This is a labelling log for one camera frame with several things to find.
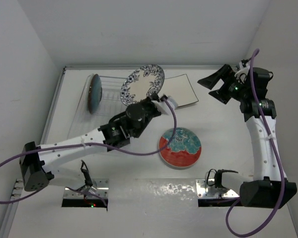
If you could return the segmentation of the blue white floral plate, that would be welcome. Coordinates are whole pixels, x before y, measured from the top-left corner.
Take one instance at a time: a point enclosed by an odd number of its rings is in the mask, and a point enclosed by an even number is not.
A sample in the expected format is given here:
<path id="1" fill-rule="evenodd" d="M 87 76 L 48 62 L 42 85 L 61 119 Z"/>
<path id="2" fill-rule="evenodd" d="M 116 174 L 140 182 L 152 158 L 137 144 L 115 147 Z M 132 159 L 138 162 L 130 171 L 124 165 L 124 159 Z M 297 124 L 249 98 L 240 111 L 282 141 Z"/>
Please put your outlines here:
<path id="1" fill-rule="evenodd" d="M 152 93 L 159 93 L 163 87 L 165 74 L 156 64 L 141 66 L 133 71 L 122 84 L 120 99 L 125 106 L 140 102 Z"/>

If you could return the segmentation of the square cream plate black rim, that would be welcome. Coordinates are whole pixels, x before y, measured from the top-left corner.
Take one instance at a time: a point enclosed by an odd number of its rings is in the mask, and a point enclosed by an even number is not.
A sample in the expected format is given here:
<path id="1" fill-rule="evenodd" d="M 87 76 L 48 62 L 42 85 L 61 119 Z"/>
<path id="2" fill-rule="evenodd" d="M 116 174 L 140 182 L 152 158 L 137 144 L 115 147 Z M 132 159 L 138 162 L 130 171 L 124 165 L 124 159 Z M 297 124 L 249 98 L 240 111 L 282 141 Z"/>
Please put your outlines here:
<path id="1" fill-rule="evenodd" d="M 159 92 L 159 96 L 162 95 L 171 96 L 179 108 L 192 105 L 199 101 L 187 74 L 165 79 L 163 87 Z"/>

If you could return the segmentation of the teal blossom plate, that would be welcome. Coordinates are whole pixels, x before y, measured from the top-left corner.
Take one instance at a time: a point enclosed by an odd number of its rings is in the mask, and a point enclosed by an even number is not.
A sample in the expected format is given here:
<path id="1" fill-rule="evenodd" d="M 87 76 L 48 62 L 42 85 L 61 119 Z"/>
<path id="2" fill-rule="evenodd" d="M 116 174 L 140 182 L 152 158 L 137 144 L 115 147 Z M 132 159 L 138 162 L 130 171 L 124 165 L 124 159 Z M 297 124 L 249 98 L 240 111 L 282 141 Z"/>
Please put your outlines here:
<path id="1" fill-rule="evenodd" d="M 95 74 L 90 82 L 88 98 L 87 98 L 87 108 L 90 114 L 94 114 L 102 99 L 102 82 L 100 76 Z"/>

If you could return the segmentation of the red teal floral plate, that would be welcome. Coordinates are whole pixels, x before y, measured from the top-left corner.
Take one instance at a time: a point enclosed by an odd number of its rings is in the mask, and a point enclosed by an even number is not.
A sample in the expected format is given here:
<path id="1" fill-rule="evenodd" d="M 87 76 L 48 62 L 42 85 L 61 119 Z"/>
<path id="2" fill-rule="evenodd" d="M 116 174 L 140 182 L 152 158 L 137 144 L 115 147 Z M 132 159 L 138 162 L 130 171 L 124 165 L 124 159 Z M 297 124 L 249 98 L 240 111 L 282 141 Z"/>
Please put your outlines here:
<path id="1" fill-rule="evenodd" d="M 199 160 L 201 152 L 198 136 L 187 128 L 178 127 L 171 143 L 160 152 L 160 157 L 172 168 L 186 169 Z"/>

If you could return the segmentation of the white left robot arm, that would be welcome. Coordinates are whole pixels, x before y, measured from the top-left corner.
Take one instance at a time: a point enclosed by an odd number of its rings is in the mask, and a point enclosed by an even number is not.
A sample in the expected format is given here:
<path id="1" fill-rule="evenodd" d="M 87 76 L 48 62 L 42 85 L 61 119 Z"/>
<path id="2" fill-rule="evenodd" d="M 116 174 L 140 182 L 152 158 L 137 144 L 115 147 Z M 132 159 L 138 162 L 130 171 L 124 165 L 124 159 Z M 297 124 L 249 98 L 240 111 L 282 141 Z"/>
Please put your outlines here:
<path id="1" fill-rule="evenodd" d="M 92 154 L 123 151 L 131 138 L 140 137 L 153 118 L 166 112 L 166 101 L 165 96 L 149 96 L 84 135 L 55 144 L 26 143 L 19 159 L 24 190 L 37 192 L 50 184 L 75 190 L 92 187 L 87 169 L 81 169 L 82 175 L 77 175 L 61 166 Z"/>

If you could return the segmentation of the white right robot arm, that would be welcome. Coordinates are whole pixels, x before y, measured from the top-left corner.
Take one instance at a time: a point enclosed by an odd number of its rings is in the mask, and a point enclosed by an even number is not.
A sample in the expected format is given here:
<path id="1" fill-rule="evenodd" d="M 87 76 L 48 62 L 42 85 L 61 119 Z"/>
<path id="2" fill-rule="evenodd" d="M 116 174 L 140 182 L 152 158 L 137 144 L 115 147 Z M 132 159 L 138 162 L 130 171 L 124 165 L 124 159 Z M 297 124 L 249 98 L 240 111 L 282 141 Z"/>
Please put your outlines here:
<path id="1" fill-rule="evenodd" d="M 240 102 L 240 111 L 251 137 L 254 174 L 252 180 L 237 171 L 218 170 L 214 177 L 216 189 L 232 189 L 244 207 L 282 208 L 297 192 L 297 185 L 289 182 L 278 166 L 276 140 L 276 107 L 266 98 L 267 85 L 273 73 L 266 69 L 241 63 L 239 71 L 225 64 L 198 83 L 210 89 L 210 95 L 223 104 L 230 99 Z"/>

